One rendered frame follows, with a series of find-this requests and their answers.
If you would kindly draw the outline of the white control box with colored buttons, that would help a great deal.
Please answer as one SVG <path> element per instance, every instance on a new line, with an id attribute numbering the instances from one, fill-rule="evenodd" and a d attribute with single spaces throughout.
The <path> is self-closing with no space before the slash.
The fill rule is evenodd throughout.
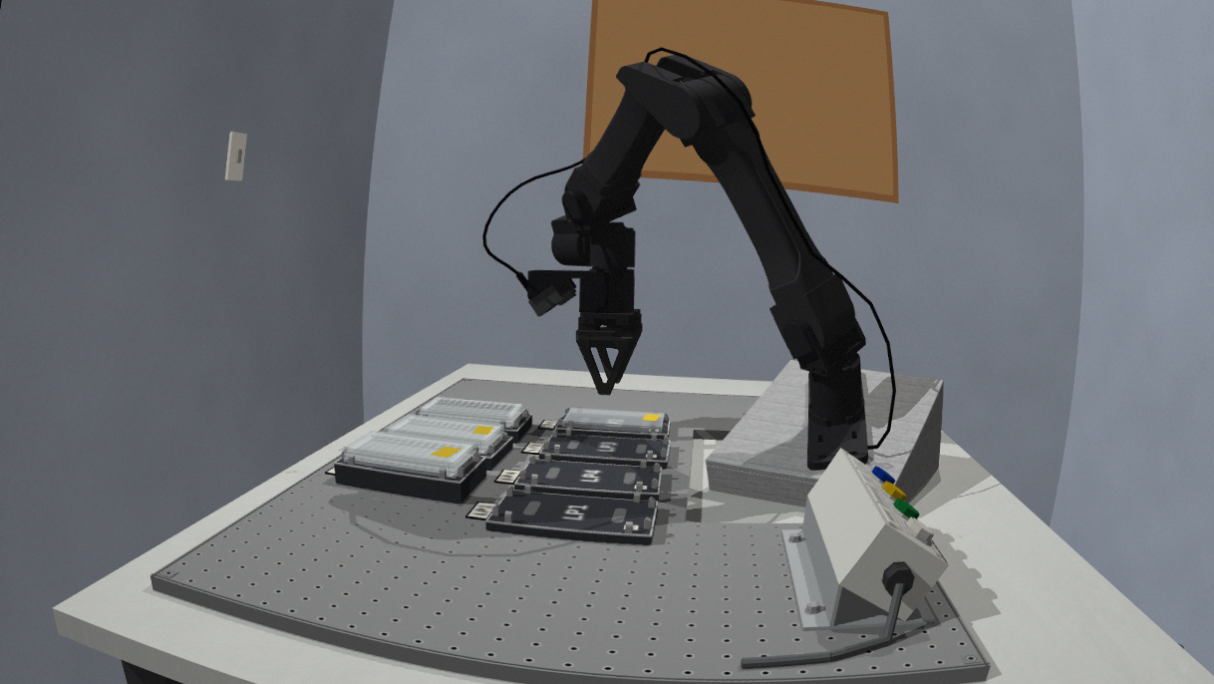
<path id="1" fill-rule="evenodd" d="M 883 635 L 826 652 L 742 658 L 742 668 L 844 658 L 887 645 L 895 626 L 935 622 L 924 597 L 949 563 L 894 484 L 840 447 L 809 491 L 802 528 L 781 530 L 802 631 L 885 626 Z"/>

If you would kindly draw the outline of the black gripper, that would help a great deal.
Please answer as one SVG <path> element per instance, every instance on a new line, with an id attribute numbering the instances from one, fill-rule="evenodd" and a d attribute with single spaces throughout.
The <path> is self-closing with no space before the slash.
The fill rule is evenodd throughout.
<path id="1" fill-rule="evenodd" d="M 640 315 L 640 309 L 634 309 L 634 270 L 620 270 L 620 276 L 614 276 L 614 270 L 605 270 L 605 272 L 609 272 L 608 313 L 580 312 L 577 330 L 577 345 L 588 364 L 599 395 L 609 395 L 615 383 L 620 383 L 642 333 L 642 315 Z M 591 347 L 597 347 L 608 379 L 606 383 L 602 381 L 599 373 Z M 613 368 L 606 347 L 614 347 L 619 351 Z"/>

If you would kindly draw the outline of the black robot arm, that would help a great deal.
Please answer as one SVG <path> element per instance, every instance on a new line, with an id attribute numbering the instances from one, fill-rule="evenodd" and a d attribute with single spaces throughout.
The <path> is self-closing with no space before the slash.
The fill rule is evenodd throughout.
<path id="1" fill-rule="evenodd" d="M 809 371 L 809 470 L 826 471 L 840 447 L 866 464 L 857 354 L 866 337 L 853 318 L 844 279 L 809 251 L 826 261 L 768 156 L 766 170 L 739 102 L 711 74 L 676 55 L 660 58 L 657 66 L 623 66 L 615 78 L 625 94 L 599 145 L 566 183 L 566 215 L 551 221 L 554 258 L 563 265 L 614 270 L 614 276 L 626 270 L 617 267 L 635 267 L 634 228 L 609 221 L 637 210 L 632 198 L 637 179 L 662 132 L 673 134 L 683 147 L 693 145 L 756 247 L 775 300 L 770 315 L 787 350 L 800 369 Z M 580 278 L 579 312 L 608 313 L 609 272 L 605 270 L 528 271 L 531 309 L 539 317 L 563 305 L 577 296 L 575 283 L 566 278 Z"/>

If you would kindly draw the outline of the white multi-well plate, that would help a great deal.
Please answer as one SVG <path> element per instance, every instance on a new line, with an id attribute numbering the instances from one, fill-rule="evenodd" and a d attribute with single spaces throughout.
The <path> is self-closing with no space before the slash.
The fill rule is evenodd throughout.
<path id="1" fill-rule="evenodd" d="M 499 436 L 497 436 L 497 439 L 493 440 L 493 443 L 494 446 L 497 446 L 497 443 L 501 443 L 501 441 L 503 441 L 503 433 Z M 489 445 L 486 447 L 478 447 L 480 454 L 486 456 L 486 453 L 488 453 L 488 447 Z"/>
<path id="2" fill-rule="evenodd" d="M 429 417 L 455 419 L 455 422 L 486 422 L 500 424 L 512 429 L 514 419 L 523 417 L 522 405 L 497 405 L 497 402 L 473 401 L 450 397 L 436 397 L 429 405 L 420 408 L 418 416 L 429 413 Z"/>
<path id="3" fill-rule="evenodd" d="M 458 464 L 458 467 L 463 467 L 466 469 L 469 464 L 473 462 L 473 453 L 472 456 L 469 456 L 467 460 L 464 460 L 463 464 Z M 364 464 L 364 467 L 378 467 L 382 469 L 388 469 L 388 471 L 416 473 L 422 475 L 436 475 L 436 477 L 439 477 L 439 469 L 437 468 L 416 467 L 416 464 L 403 464 L 390 460 L 370 460 L 370 458 L 364 458 L 358 456 L 353 457 L 354 457 L 354 464 Z M 455 471 L 447 471 L 447 477 L 455 479 L 456 469 Z"/>

